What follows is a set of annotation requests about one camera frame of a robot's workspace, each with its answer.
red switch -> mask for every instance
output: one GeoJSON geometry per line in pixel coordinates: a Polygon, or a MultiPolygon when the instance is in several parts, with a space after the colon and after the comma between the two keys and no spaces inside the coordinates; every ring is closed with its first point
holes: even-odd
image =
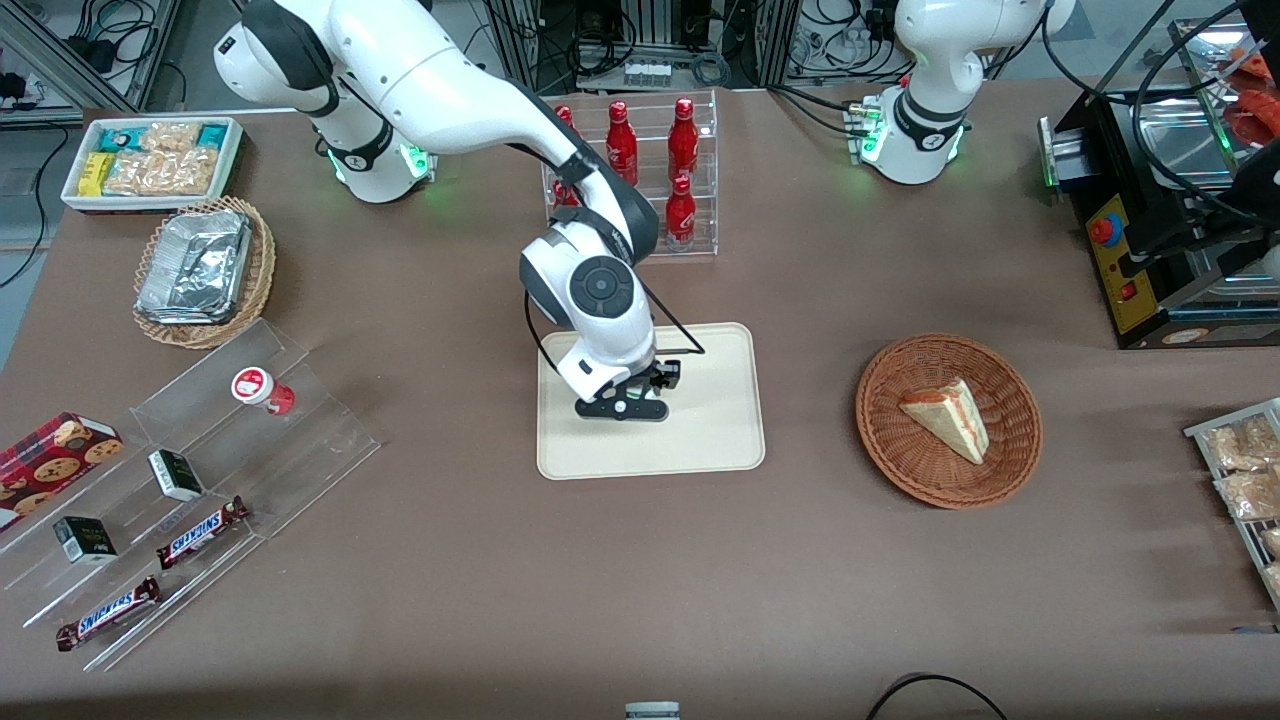
{"type": "Polygon", "coordinates": [[[1089,240],[1097,242],[1098,245],[1106,245],[1115,237],[1116,225],[1110,218],[1102,218],[1100,220],[1093,220],[1089,225],[1089,240]]]}

brown tablecloth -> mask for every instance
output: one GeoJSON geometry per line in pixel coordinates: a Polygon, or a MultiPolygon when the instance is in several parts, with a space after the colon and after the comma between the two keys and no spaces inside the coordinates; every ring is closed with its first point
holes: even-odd
{"type": "MultiPolygon", "coordinates": [[[[929,670],[1018,717],[1275,717],[1280,638],[1228,633],[1267,600],[1180,429],[1280,395],[1276,354],[1115,350],[1039,181],[1036,120],[1074,97],[993,83],[945,176],[899,187],[768,94],[721,92],[722,254],[640,274],[686,322],[751,329],[768,456],[575,483],[535,468],[535,164],[445,159],[370,206],[305,118],[243,117],[236,192],[279,243],[266,316],[387,445],[108,674],[0,594],[0,715],[835,719],[929,670]],[[1039,401],[1043,461],[1000,507],[922,506],[855,438],[863,365],[929,331],[996,348],[1039,401]]],[[[156,222],[67,214],[0,439],[115,416],[200,357],[129,315],[156,222]]]]}

coca-cola bottle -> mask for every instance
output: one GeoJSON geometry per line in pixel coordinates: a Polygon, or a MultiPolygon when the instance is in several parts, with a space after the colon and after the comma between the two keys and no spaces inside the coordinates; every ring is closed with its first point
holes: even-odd
{"type": "Polygon", "coordinates": [[[694,124],[694,101],[687,97],[676,100],[676,122],[671,124],[667,136],[667,167],[672,182],[681,173],[692,177],[698,169],[698,126],[694,124]]]}
{"type": "Polygon", "coordinates": [[[577,195],[573,195],[573,188],[561,181],[552,183],[552,195],[556,197],[556,202],[552,205],[553,208],[559,208],[561,205],[568,205],[572,208],[573,205],[579,205],[577,195]]]}
{"type": "Polygon", "coordinates": [[[689,176],[681,173],[671,182],[667,199],[667,247],[672,252],[687,252],[694,246],[694,213],[698,205],[689,193],[689,176]]]}
{"type": "Polygon", "coordinates": [[[609,167],[632,186],[640,182],[640,152],[636,131],[627,119],[627,104],[618,100],[609,104],[609,135],[604,138],[609,151],[609,167]]]}
{"type": "Polygon", "coordinates": [[[556,114],[559,115],[559,119],[564,120],[564,124],[567,124],[571,131],[577,132],[577,126],[573,124],[573,110],[570,110],[568,105],[557,105],[556,114]]]}
{"type": "MultiPolygon", "coordinates": [[[[564,124],[568,126],[568,129],[577,132],[577,127],[573,126],[573,110],[570,110],[568,105],[557,105],[556,115],[559,117],[559,119],[564,120],[564,124]]],[[[556,199],[553,208],[559,208],[561,205],[573,206],[579,204],[577,195],[573,195],[573,188],[562,183],[561,181],[554,181],[552,183],[552,195],[556,199]]]]}

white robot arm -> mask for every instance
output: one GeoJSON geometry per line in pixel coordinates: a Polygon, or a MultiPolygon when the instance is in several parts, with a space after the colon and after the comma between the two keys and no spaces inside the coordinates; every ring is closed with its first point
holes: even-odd
{"type": "Polygon", "coordinates": [[[864,102],[872,135],[861,160],[904,184],[938,177],[983,83],[977,50],[1018,45],[1046,10],[1048,32],[1057,33],[1074,9],[1075,0],[901,0],[893,31],[915,55],[915,69],[905,88],[864,102]]]}
{"type": "Polygon", "coordinates": [[[419,182],[408,143],[445,155],[511,145],[556,168],[582,206],[557,210],[520,278],[543,314],[580,333],[557,370],[584,416],[666,418],[654,395],[675,386],[678,363],[655,360],[632,270],[657,243],[657,213],[534,94],[472,65],[415,0],[255,0],[214,60],[241,96],[310,115],[370,202],[419,182]]]}

acrylic display shelf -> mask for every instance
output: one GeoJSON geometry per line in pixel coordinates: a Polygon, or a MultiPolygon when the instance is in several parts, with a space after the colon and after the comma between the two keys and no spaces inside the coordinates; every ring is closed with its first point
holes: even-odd
{"type": "Polygon", "coordinates": [[[378,450],[305,356],[259,319],[134,407],[119,423],[124,427],[116,427],[129,445],[105,471],[82,479],[84,488],[73,486],[67,500],[47,502],[38,518],[10,530],[15,537],[3,538],[4,602],[23,610],[26,628],[47,635],[50,652],[56,652],[60,626],[155,575],[163,602],[129,614],[68,653],[86,671],[110,669],[378,450]],[[232,397],[232,378],[251,365],[293,388],[296,402],[287,414],[269,415],[232,397]],[[205,488],[198,500],[178,502],[161,495],[147,464],[159,447],[187,457],[205,488]],[[161,571],[155,551],[234,496],[251,515],[161,571]],[[101,566],[68,562],[52,530],[64,515],[101,520],[118,557],[101,566]]]}
{"type": "MultiPolygon", "coordinates": [[[[716,255],[719,251],[719,232],[717,206],[719,197],[718,164],[716,138],[718,133],[716,117],[716,92],[653,92],[621,95],[617,97],[627,104],[631,127],[636,131],[636,146],[640,156],[640,182],[636,186],[645,199],[658,211],[660,231],[658,247],[650,258],[686,258],[716,255]],[[698,168],[692,176],[690,192],[698,211],[694,215],[694,241],[689,250],[675,252],[667,247],[667,199],[671,197],[671,178],[667,174],[667,135],[676,117],[676,100],[689,97],[694,101],[694,124],[698,126],[698,168]]],[[[604,137],[609,132],[608,108],[575,108],[573,124],[582,140],[607,158],[604,137]]],[[[552,187],[556,174],[543,167],[543,202],[547,217],[556,209],[556,192],[552,187]]]]}

